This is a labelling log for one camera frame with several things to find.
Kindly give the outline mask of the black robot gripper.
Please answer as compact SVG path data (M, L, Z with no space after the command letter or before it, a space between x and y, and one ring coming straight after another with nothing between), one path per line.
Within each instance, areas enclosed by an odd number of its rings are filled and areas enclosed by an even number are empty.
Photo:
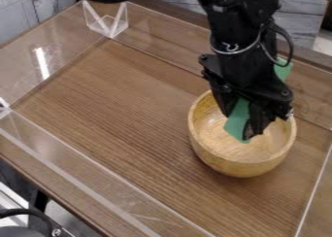
M203 54L199 57L222 113L230 117L240 98L250 101L243 140L262 135L276 119L292 115L294 92L275 73L275 64L260 49L242 54Z

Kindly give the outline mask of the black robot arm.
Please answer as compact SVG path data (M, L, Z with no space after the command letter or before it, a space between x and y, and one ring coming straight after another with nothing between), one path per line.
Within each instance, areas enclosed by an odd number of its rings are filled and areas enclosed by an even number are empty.
M200 56L203 77L227 117L226 130L247 142L292 114L294 92L278 76L279 0L198 0L206 11L212 53Z

